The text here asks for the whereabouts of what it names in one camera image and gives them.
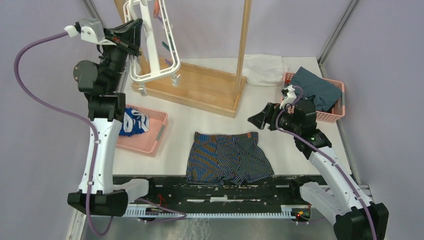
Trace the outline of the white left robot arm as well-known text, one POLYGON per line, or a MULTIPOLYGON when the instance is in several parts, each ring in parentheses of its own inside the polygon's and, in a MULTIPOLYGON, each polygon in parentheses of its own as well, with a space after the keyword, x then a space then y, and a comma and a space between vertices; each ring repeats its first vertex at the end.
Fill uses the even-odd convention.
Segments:
POLYGON ((70 37, 80 35, 95 44, 100 52, 99 62, 82 60, 73 69, 77 88, 88 103, 90 142, 83 177, 67 202, 86 215, 121 217, 134 200, 130 185, 114 186, 112 172, 126 106, 119 86, 128 57, 140 55, 142 26, 141 18, 114 28, 85 18, 64 29, 70 37))

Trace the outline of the navy striped boxer underwear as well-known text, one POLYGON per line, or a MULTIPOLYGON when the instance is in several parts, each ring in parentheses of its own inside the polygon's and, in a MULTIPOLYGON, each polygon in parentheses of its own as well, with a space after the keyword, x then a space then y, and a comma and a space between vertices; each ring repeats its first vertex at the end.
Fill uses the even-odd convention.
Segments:
POLYGON ((254 183, 275 172, 265 152, 258 146, 259 133, 204 134, 196 132, 191 146, 186 182, 218 186, 254 183))

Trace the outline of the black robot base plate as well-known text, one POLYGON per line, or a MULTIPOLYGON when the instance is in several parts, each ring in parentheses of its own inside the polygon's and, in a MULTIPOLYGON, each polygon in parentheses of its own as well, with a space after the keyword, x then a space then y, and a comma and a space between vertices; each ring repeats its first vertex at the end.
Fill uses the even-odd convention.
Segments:
POLYGON ((199 185, 183 175, 143 175, 148 180, 144 199, 187 214, 276 214, 282 206, 306 206, 300 186, 325 185, 318 175, 275 175, 254 183, 199 185))

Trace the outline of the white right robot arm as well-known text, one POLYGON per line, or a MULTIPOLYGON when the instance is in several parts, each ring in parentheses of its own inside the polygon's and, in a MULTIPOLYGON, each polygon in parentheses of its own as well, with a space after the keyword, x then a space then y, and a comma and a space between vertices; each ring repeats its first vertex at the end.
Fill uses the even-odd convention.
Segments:
POLYGON ((267 103, 248 122, 258 129, 267 127, 293 136, 296 148, 319 171, 328 191, 310 181, 289 189, 295 204, 304 201, 315 207, 332 224, 338 240, 383 240, 389 211, 374 203, 340 163, 332 143, 317 127, 317 112, 312 101, 267 103))

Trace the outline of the white plastic clip hanger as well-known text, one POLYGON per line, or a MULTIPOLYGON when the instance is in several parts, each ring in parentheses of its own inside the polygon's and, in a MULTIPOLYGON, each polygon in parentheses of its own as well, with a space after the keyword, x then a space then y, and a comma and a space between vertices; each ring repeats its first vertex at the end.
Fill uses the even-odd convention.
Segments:
POLYGON ((139 85, 137 91, 142 96, 147 95, 146 83, 164 77, 171 77, 172 85, 174 87, 178 86, 181 77, 181 75, 178 73, 178 70, 181 67, 181 60, 176 47, 173 35, 173 26, 170 22, 165 2, 163 0, 156 0, 154 3, 154 8, 156 10, 158 9, 160 12, 156 19, 159 20, 159 22, 162 24, 164 35, 166 37, 166 42, 162 42, 162 46, 168 50, 171 57, 171 60, 165 61, 168 66, 163 69, 160 65, 160 56, 158 55, 157 41, 155 40, 153 26, 153 19, 155 17, 151 15, 149 10, 149 2, 147 0, 127 0, 122 7, 124 22, 128 23, 130 20, 136 20, 139 18, 135 11, 136 8, 139 8, 141 12, 141 19, 143 20, 141 33, 138 34, 138 36, 141 37, 141 43, 146 43, 150 72, 139 73, 138 65, 140 64, 142 57, 130 56, 128 73, 129 77, 135 84, 139 85))

